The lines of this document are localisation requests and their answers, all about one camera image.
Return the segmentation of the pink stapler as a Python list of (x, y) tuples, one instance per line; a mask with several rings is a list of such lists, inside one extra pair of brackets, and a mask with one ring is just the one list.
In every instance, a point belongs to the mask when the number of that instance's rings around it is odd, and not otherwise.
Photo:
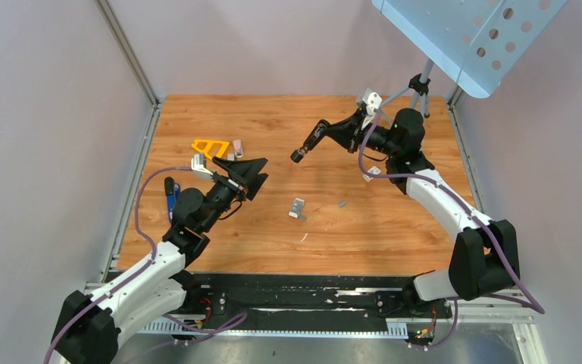
[(236, 158), (242, 158), (244, 156), (244, 148), (242, 140), (233, 141), (233, 151)]

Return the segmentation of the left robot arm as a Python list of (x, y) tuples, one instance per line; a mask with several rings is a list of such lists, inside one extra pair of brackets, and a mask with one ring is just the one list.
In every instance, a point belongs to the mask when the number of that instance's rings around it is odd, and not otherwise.
[(70, 363), (110, 363), (118, 350), (158, 317), (179, 309), (195, 312), (202, 293), (185, 269), (197, 260), (210, 239), (208, 232), (233, 203), (252, 201), (268, 174), (266, 158), (231, 161), (194, 155), (188, 166), (196, 177), (213, 183), (207, 193), (189, 187), (178, 195), (172, 222), (161, 241), (150, 240), (150, 252), (113, 281), (91, 291), (74, 291), (63, 302), (52, 341), (43, 361), (58, 353)]

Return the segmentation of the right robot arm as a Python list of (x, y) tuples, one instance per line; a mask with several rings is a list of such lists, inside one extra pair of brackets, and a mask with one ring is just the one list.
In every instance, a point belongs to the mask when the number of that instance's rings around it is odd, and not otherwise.
[(418, 317), (438, 299), (473, 300), (513, 287), (520, 277), (514, 226), (474, 209), (442, 179), (421, 151), (425, 135), (421, 114), (403, 108), (390, 128), (363, 127), (366, 116), (367, 112), (358, 108), (335, 124), (320, 120), (306, 142), (316, 146), (328, 137), (354, 152), (367, 141), (373, 150), (387, 157), (390, 182), (419, 202), (454, 240), (447, 269), (417, 275), (404, 288), (404, 310)]

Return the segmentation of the small white staple box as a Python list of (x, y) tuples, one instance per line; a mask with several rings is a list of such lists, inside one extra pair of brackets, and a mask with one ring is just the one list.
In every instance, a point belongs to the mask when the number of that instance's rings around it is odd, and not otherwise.
[(374, 179), (375, 176), (381, 173), (382, 171), (376, 165), (373, 165), (368, 170), (366, 170), (366, 172), (363, 173), (362, 177), (365, 179), (366, 182), (370, 182)]

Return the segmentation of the yellow plastic triangle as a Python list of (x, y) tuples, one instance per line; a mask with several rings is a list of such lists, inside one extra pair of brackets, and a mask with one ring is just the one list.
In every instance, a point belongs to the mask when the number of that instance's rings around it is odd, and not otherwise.
[(196, 139), (191, 147), (206, 158), (224, 158), (227, 156), (231, 142), (225, 140)]

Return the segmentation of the light blue music stand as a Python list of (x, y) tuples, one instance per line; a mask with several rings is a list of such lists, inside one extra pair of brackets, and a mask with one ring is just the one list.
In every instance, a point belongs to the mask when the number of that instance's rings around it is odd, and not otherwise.
[(565, 1), (374, 1), (466, 94), (490, 97)]

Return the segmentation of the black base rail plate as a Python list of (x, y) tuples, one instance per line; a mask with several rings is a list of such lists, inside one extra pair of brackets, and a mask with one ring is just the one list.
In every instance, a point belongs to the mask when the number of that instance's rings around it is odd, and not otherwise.
[(443, 299), (419, 301), (409, 277), (201, 273), (192, 296), (163, 319), (177, 333), (236, 319), (227, 334), (431, 339), (456, 313)]

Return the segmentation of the aluminium frame post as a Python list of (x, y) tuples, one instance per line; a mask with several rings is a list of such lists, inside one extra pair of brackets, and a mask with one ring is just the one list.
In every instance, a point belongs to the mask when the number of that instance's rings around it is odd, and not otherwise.
[(104, 22), (106, 23), (108, 29), (111, 31), (112, 36), (115, 39), (118, 47), (120, 48), (124, 58), (126, 59), (130, 70), (132, 71), (136, 81), (139, 84), (140, 89), (148, 99), (149, 103), (153, 108), (158, 108), (160, 105), (160, 97), (155, 92), (152, 87), (149, 78), (144, 71), (139, 58), (134, 52), (133, 47), (130, 44), (130, 40), (126, 35), (120, 21), (115, 14), (115, 10), (109, 0), (95, 0), (95, 5), (99, 9)]

